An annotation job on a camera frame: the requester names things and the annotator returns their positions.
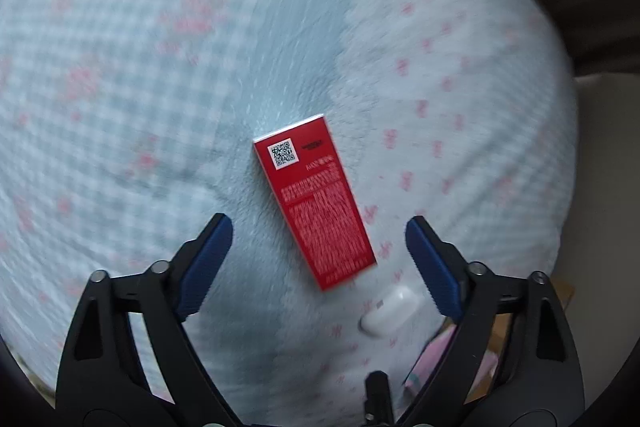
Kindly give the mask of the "patterned blue pink bedsheet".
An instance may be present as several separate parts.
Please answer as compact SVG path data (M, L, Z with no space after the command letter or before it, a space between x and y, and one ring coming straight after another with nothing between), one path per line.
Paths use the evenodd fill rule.
M323 115L376 262L322 291L253 150ZM442 324L415 215L499 274L550 271L572 198L570 63L535 0L1 0L1 332L47 387L89 275L171 257L217 212L233 245L186 331L248 423L346 426L397 404Z

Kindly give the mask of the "white earbuds case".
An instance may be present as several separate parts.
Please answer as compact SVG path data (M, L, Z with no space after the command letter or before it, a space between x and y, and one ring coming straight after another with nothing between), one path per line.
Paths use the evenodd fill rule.
M375 300L359 321L360 329L371 337L384 337L400 329L416 311L422 298L406 285L394 285Z

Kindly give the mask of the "red rectangular box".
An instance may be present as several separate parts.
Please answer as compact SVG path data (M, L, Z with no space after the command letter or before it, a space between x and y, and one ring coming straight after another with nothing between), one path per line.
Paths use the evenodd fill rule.
M322 291L376 265L326 118L257 138L254 152L284 220Z

